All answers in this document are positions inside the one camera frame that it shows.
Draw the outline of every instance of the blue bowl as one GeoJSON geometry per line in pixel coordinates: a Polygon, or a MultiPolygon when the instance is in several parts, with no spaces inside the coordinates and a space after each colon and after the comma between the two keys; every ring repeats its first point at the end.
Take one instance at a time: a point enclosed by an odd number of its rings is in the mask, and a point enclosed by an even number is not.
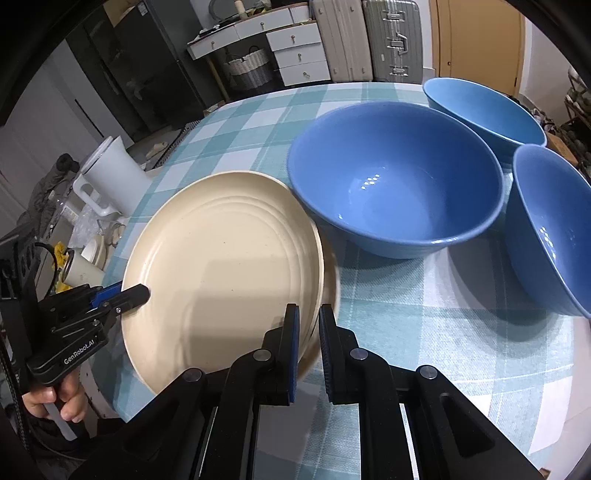
{"type": "Polygon", "coordinates": [[[510,169],[515,150],[524,144],[546,146],[534,117],[505,95],[484,85],[454,78],[434,78],[423,85],[429,106],[473,129],[510,169]]]}
{"type": "Polygon", "coordinates": [[[483,232],[503,201],[491,149],[430,108],[365,102],[316,119],[291,145],[295,193],[362,249],[418,258],[483,232]]]}
{"type": "Polygon", "coordinates": [[[565,159],[525,145],[515,153],[505,243],[540,306],[591,319],[591,187],[565,159]]]}

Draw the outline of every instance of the cream plate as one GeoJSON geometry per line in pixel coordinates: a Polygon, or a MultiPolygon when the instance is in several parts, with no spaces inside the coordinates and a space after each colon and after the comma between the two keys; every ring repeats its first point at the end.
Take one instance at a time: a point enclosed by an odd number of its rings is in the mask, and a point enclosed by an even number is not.
{"type": "MultiPolygon", "coordinates": [[[[320,234],[322,241],[322,255],[324,257],[324,285],[322,290],[321,304],[329,303],[332,305],[335,314],[335,322],[339,321],[340,309],[340,274],[339,264],[336,261],[335,253],[330,246],[326,235],[320,234]]],[[[306,345],[306,350],[297,365],[297,378],[301,380],[310,371],[316,362],[320,359],[320,334],[318,331],[318,317],[314,323],[314,331],[306,345]]]]}
{"type": "Polygon", "coordinates": [[[123,288],[151,293],[122,320],[131,363],[154,393],[188,367],[227,368],[288,303],[300,306],[301,357],[323,279],[316,225],[285,185],[248,171],[201,179],[152,217],[127,264],[123,288]]]}

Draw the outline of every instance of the screw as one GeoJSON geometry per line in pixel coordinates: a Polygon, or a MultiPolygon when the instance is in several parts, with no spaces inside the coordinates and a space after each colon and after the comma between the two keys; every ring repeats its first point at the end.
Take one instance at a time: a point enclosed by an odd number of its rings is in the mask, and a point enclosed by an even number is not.
{"type": "Polygon", "coordinates": [[[259,348],[252,354],[252,356],[257,362],[266,362],[271,358],[271,352],[264,348],[259,348]]]}
{"type": "Polygon", "coordinates": [[[365,360],[369,354],[365,348],[353,348],[353,350],[349,352],[349,355],[356,360],[365,360]]]}
{"type": "Polygon", "coordinates": [[[202,372],[198,368],[189,368],[183,373],[185,382],[196,382],[201,378],[202,372]]]}
{"type": "Polygon", "coordinates": [[[433,380],[437,376],[437,369],[431,365],[423,365],[418,372],[427,380],[433,380]]]}

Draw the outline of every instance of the checkered tablecloth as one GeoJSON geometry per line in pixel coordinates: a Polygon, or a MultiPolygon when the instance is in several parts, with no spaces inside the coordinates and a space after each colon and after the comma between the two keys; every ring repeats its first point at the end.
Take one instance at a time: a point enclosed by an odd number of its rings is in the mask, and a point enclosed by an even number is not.
{"type": "MultiPolygon", "coordinates": [[[[122,279],[139,233],[180,189],[225,170],[256,170],[289,184],[286,156],[302,129],[334,108],[368,100],[427,104],[420,86],[350,83],[275,92],[208,116],[138,206],[105,284],[122,279]]],[[[511,175],[505,180],[508,191],[511,175]]],[[[338,323],[392,365],[436,366],[542,466],[568,408],[573,319],[530,302],[511,269],[501,226],[502,218],[474,240],[408,261],[376,257],[321,228],[341,269],[338,323]]],[[[93,373],[103,395],[129,420],[152,394],[135,375],[120,328],[111,335],[94,358],[93,373]]],[[[296,398],[291,408],[267,407],[261,414],[256,479],[359,478],[357,408],[328,403],[320,363],[298,383],[296,398]]]]}

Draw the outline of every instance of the door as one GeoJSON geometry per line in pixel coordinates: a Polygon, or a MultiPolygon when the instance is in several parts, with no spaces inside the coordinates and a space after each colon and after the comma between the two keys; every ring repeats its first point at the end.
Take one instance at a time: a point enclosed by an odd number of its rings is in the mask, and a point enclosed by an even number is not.
{"type": "Polygon", "coordinates": [[[504,0],[436,1],[439,76],[516,95],[523,67],[524,17],[504,0]]]}

